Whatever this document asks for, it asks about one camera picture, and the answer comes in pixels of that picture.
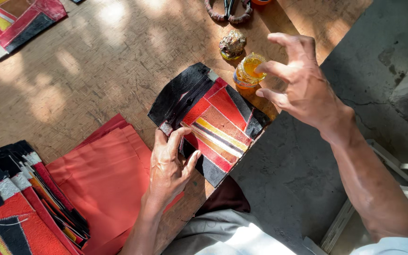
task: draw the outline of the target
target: dark cloth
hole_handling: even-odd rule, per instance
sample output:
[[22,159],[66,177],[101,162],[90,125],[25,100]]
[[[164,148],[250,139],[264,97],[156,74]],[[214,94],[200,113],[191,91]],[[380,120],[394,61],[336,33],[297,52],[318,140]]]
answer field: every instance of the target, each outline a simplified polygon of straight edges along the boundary
[[243,194],[242,189],[229,175],[195,213],[195,216],[226,209],[237,212],[251,212],[250,203]]

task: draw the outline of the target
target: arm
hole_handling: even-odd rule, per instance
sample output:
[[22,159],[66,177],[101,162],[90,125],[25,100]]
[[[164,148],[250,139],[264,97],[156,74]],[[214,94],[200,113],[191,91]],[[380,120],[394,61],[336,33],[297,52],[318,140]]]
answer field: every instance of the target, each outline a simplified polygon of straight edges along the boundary
[[286,48],[289,63],[269,61],[256,71],[276,75],[288,87],[284,92],[259,89],[256,95],[317,128],[330,143],[350,202],[376,242],[408,237],[408,201],[357,128],[354,110],[339,100],[320,70],[314,39],[282,33],[268,39]]
[[185,188],[195,168],[200,151],[195,151],[183,163],[178,158],[180,139],[191,132],[181,127],[169,140],[159,129],[155,132],[155,145],[150,158],[150,185],[141,199],[141,209],[120,255],[151,255],[154,252],[158,223],[163,210]]

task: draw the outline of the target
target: jar label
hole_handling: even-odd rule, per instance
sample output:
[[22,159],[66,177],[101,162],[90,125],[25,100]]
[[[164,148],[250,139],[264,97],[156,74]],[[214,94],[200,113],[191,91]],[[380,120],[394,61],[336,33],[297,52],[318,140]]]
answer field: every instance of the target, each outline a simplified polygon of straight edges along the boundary
[[239,79],[237,78],[236,72],[237,72],[237,70],[234,71],[233,80],[234,80],[234,82],[235,82],[237,85],[242,86],[242,87],[246,87],[246,88],[254,88],[254,87],[256,87],[257,84],[245,83],[245,82],[239,80]]

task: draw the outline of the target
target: orange fabric sheet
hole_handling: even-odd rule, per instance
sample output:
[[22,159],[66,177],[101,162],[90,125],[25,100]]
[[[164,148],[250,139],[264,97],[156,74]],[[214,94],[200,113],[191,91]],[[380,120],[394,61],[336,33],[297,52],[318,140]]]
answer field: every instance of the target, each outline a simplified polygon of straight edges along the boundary
[[[83,252],[93,251],[133,226],[149,175],[129,137],[133,127],[115,129],[46,167],[72,204],[88,219],[91,238]],[[145,152],[150,150],[145,145]]]

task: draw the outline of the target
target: man's right hand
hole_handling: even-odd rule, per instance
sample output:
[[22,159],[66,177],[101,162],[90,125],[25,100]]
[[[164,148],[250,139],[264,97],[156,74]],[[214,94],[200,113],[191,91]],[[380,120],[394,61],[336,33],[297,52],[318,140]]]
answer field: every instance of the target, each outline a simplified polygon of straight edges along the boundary
[[335,95],[316,61],[314,38],[283,33],[269,34],[272,43],[286,48],[287,65],[276,61],[260,64],[256,72],[266,72],[288,84],[283,93],[259,89],[256,95],[274,102],[298,120],[320,131],[330,144],[346,145],[356,128],[354,110]]

